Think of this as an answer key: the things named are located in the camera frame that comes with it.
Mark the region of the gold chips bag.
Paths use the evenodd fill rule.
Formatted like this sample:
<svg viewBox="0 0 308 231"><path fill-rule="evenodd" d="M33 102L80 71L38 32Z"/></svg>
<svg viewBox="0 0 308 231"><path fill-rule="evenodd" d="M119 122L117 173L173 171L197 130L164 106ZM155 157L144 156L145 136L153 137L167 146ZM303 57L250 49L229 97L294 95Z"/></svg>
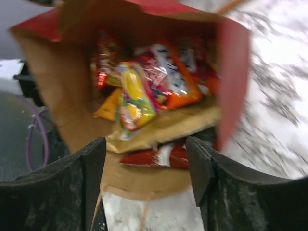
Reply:
<svg viewBox="0 0 308 231"><path fill-rule="evenodd" d="M106 147L116 154L149 149L215 126L221 117L221 107L217 100L206 98L180 109L164 111L126 140L123 140L124 131L116 128L106 138Z"/></svg>

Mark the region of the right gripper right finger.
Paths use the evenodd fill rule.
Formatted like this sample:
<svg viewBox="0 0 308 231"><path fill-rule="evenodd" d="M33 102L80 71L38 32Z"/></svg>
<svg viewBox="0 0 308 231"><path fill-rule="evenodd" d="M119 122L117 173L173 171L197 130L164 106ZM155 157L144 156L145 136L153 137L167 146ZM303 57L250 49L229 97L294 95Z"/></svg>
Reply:
<svg viewBox="0 0 308 231"><path fill-rule="evenodd" d="M308 179L256 171L197 137L186 149L196 205L206 231L305 231Z"/></svg>

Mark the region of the red Fox's fruit candy bag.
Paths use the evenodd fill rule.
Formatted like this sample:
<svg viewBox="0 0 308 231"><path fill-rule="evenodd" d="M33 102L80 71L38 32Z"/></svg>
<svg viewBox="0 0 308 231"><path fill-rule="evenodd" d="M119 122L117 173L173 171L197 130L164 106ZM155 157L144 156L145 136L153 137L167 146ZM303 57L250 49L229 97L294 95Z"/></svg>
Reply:
<svg viewBox="0 0 308 231"><path fill-rule="evenodd" d="M133 132L152 121L168 103L167 72L153 59L145 63L121 62L116 70L122 83L120 124L126 131Z"/></svg>

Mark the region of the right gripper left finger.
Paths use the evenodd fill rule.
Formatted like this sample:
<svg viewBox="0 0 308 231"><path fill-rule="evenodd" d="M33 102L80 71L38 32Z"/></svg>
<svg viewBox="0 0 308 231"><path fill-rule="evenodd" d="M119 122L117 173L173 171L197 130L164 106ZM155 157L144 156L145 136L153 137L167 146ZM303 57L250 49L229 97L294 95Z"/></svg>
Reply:
<svg viewBox="0 0 308 231"><path fill-rule="evenodd" d="M46 167L0 183L2 231L104 231L100 183L106 140L99 137Z"/></svg>

